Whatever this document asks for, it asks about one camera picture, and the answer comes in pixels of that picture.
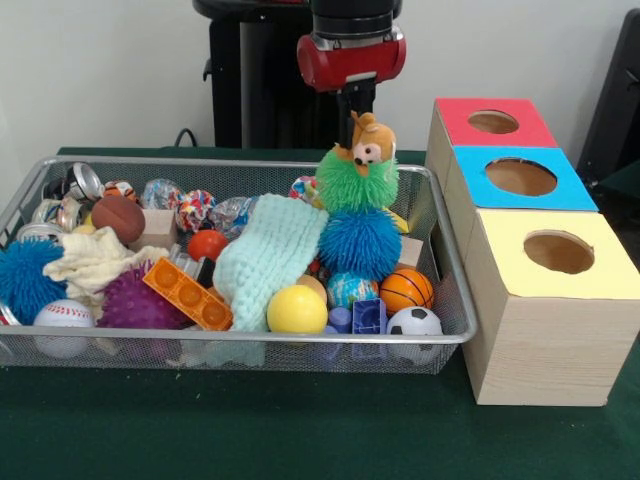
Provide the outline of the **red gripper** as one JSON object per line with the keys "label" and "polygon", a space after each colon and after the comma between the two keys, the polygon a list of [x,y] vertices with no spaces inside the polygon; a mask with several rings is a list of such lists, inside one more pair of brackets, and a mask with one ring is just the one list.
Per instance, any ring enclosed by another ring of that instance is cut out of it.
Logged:
{"label": "red gripper", "polygon": [[365,46],[335,48],[334,43],[302,36],[297,43],[297,62],[304,82],[317,92],[336,92],[338,105],[338,143],[351,149],[355,120],[352,117],[352,97],[357,91],[357,114],[373,112],[376,83],[399,75],[406,60],[404,37],[380,41]]}

